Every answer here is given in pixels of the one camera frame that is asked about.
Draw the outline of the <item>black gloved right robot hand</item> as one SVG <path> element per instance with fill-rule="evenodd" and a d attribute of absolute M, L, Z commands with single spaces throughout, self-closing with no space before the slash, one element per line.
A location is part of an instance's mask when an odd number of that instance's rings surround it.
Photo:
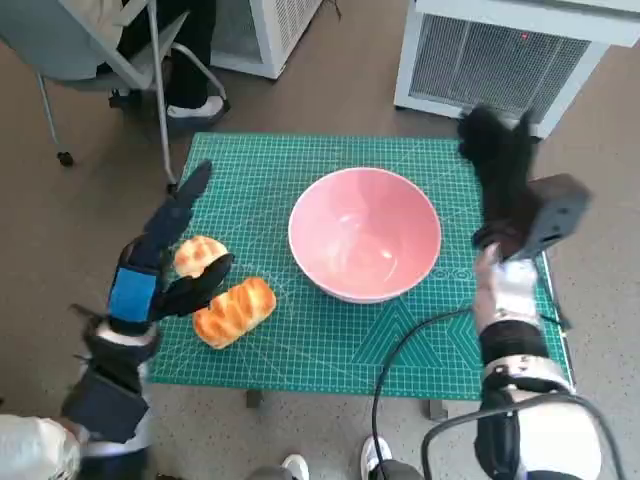
<path fill-rule="evenodd" d="M 481 188 L 482 226 L 473 244 L 524 237 L 536 211 L 529 185 L 535 157 L 530 114 L 509 126 L 493 109 L 479 105 L 462 115 L 458 136 L 459 153 L 472 165 Z"/>

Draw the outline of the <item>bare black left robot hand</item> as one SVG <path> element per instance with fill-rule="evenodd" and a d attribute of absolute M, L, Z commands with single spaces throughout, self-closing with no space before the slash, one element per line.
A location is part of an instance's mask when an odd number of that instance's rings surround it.
<path fill-rule="evenodd" d="M 182 274 L 166 282 L 169 248 L 187 229 L 211 173 L 211 163 L 199 164 L 146 221 L 142 233 L 121 251 L 107 303 L 107 319 L 117 332 L 142 334 L 155 321 L 205 307 L 231 270 L 234 257 L 224 253 L 198 276 Z"/>

